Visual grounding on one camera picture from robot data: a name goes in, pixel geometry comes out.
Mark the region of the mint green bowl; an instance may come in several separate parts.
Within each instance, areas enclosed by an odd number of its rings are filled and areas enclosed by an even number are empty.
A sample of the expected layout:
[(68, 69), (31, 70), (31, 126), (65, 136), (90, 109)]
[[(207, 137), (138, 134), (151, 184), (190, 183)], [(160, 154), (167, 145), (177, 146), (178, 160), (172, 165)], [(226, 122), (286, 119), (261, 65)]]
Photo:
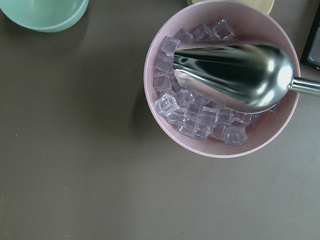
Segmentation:
[(55, 33), (75, 25), (88, 5), (88, 0), (2, 0), (0, 9), (24, 28)]

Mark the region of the wooden mug tree stand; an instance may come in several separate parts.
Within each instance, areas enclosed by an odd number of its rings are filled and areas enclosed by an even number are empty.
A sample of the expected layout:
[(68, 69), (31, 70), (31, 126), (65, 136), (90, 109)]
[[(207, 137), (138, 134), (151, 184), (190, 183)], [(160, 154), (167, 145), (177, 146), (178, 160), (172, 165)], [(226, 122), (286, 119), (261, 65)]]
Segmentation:
[(268, 15), (270, 14), (272, 7), (274, 5), (273, 0), (239, 0), (239, 2), (242, 2), (244, 4), (250, 5), (251, 7), (259, 9), (260, 11), (265, 12)]

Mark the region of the metal ice scoop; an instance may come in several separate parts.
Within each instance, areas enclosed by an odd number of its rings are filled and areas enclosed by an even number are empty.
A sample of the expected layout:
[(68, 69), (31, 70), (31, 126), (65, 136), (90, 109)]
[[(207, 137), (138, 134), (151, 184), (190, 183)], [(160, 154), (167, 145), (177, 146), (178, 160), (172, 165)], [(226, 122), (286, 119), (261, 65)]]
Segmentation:
[(271, 109), (289, 91), (320, 95), (320, 83), (295, 76), (287, 53), (270, 43), (178, 48), (173, 73), (182, 88), (246, 114)]

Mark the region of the black tray with glasses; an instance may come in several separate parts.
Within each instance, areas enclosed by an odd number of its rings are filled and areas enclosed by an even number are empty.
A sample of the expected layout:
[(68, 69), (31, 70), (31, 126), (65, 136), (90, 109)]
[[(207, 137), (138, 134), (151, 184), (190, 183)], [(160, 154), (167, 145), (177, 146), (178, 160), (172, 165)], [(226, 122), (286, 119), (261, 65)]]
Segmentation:
[(320, 6), (318, 6), (313, 19), (300, 62), (320, 70)]

